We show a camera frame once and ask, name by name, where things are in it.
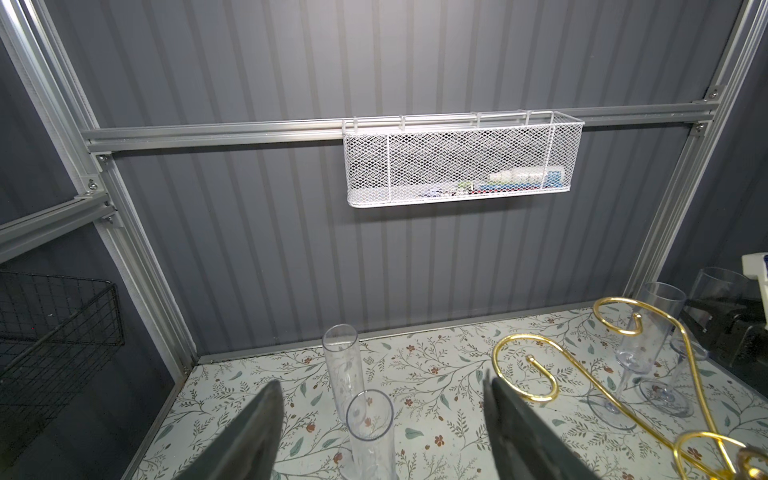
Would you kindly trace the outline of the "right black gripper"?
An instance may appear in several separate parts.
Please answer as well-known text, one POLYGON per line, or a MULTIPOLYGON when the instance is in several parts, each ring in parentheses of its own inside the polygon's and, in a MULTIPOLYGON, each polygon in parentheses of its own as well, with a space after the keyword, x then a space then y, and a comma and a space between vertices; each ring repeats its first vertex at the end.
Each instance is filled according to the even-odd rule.
POLYGON ((767 395, 767 324, 761 302, 689 299, 683 321, 718 365, 767 395))

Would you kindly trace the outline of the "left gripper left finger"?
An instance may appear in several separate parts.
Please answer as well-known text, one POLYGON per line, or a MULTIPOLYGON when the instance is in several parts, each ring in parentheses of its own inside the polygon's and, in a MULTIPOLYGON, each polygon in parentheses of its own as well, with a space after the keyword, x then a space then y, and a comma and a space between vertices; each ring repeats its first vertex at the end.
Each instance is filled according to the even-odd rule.
POLYGON ((272 380, 176 479, 270 479, 283 418, 282 388, 272 380))

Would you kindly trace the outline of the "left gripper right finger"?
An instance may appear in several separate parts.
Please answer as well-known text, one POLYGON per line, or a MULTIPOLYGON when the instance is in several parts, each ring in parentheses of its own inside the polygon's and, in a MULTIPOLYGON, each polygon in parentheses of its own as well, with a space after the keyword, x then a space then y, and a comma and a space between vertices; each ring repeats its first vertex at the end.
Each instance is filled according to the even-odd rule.
POLYGON ((597 475, 504 380, 483 379, 485 425, 501 479, 595 479, 597 475))

